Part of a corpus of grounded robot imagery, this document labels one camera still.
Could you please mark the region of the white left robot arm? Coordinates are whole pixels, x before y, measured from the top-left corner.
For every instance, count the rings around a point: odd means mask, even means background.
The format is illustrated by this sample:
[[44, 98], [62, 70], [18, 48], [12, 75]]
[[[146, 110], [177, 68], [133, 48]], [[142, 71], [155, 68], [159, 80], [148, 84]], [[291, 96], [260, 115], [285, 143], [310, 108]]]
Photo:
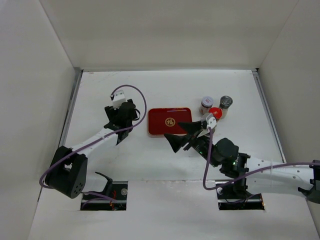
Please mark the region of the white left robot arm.
[[133, 130], [140, 111], [132, 99], [114, 100], [104, 108], [109, 122], [94, 136], [73, 147], [60, 146], [40, 182], [74, 199], [81, 193], [95, 192], [100, 199], [112, 195], [111, 178], [100, 172], [91, 174], [88, 165], [107, 149], [119, 145]]

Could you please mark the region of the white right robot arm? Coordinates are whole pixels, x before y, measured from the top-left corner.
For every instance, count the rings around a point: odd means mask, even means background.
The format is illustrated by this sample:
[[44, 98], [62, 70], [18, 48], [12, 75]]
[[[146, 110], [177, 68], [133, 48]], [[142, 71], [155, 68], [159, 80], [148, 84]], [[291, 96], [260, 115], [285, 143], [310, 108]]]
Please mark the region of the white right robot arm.
[[206, 160], [202, 186], [216, 191], [232, 205], [239, 205], [264, 193], [285, 194], [320, 202], [320, 162], [277, 164], [271, 160], [252, 159], [228, 138], [213, 142], [209, 124], [181, 122], [185, 135], [166, 133], [164, 137], [176, 153], [194, 149]]

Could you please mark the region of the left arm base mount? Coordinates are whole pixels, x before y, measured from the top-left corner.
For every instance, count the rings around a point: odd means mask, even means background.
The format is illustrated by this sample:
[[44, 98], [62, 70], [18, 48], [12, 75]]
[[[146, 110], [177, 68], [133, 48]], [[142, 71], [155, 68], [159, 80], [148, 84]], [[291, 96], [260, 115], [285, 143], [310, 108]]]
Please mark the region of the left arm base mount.
[[127, 209], [127, 181], [113, 181], [112, 178], [96, 172], [88, 178], [81, 199], [81, 211], [125, 211]]

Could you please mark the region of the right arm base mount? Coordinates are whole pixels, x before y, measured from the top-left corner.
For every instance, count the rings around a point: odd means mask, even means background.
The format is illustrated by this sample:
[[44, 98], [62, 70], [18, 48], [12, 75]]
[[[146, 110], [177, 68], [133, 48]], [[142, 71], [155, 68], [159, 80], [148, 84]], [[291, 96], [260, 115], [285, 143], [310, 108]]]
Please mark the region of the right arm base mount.
[[221, 187], [217, 184], [218, 209], [221, 211], [244, 211], [244, 210], [265, 210], [262, 194], [251, 194], [248, 192], [236, 193], [233, 185]]

